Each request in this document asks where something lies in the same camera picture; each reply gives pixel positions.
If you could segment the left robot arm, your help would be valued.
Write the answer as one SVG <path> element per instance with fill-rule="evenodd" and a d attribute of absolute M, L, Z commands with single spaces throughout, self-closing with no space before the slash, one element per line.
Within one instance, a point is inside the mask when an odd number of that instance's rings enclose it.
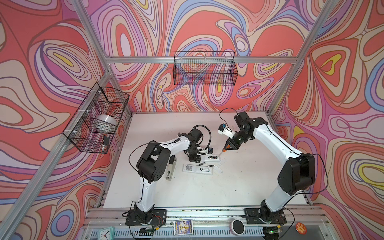
<path fill-rule="evenodd" d="M 169 162 L 175 154 L 186 151 L 196 155 L 203 133 L 193 128 L 189 133 L 179 133 L 178 137 L 164 143 L 150 141 L 137 162 L 137 172 L 141 177 L 141 197 L 129 210 L 126 225 L 147 225 L 154 216 L 157 181 L 166 173 Z"/>

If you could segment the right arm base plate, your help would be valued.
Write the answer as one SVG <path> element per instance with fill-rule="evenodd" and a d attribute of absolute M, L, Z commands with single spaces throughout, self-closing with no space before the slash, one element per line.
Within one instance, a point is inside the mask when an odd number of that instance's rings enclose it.
<path fill-rule="evenodd" d="M 283 210 L 271 212 L 268 208 L 246 208 L 244 209 L 244 218 L 247 224 L 251 225 L 284 225 L 287 223 Z"/>

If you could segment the orange handled screwdriver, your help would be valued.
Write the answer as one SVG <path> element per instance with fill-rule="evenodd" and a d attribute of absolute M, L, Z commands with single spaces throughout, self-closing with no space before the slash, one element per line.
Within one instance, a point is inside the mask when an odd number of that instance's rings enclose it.
<path fill-rule="evenodd" d="M 228 151 L 228 150 L 231 150 L 231 145 L 226 144 L 226 145 L 224 146 L 224 148 L 222 149 L 222 151 L 217 155 L 217 158 L 218 158 L 221 154 L 225 153 L 225 152 Z"/>

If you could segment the white remote control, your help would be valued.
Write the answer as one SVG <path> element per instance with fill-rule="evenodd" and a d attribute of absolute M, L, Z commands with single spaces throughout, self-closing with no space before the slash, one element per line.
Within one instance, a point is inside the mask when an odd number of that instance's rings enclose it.
<path fill-rule="evenodd" d="M 201 157 L 201 162 L 204 162 L 204 163 L 218 163 L 220 161 L 219 155 L 208 154 L 208 155 L 200 155 L 200 157 Z"/>
<path fill-rule="evenodd" d="M 184 164 L 183 172 L 201 175 L 213 175 L 213 167 Z"/>

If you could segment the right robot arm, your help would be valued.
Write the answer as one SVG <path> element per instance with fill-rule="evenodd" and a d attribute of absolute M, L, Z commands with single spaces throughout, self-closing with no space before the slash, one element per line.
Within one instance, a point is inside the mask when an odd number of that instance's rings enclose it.
<path fill-rule="evenodd" d="M 223 151 L 237 151 L 250 140 L 259 140 L 281 163 L 278 186 L 263 200 L 257 213 L 264 224 L 276 223 L 283 208 L 296 194 L 315 183 L 315 157 L 304 154 L 282 139 L 263 118 L 250 118 L 246 112 L 234 116 L 239 131 L 227 134 Z"/>

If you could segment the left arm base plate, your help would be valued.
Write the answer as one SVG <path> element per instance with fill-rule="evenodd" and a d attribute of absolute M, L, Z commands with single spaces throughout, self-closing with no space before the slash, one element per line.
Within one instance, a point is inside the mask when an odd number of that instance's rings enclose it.
<path fill-rule="evenodd" d="M 154 209 L 143 212 L 140 209 L 128 211 L 126 226 L 162 226 L 166 224 L 167 210 Z"/>

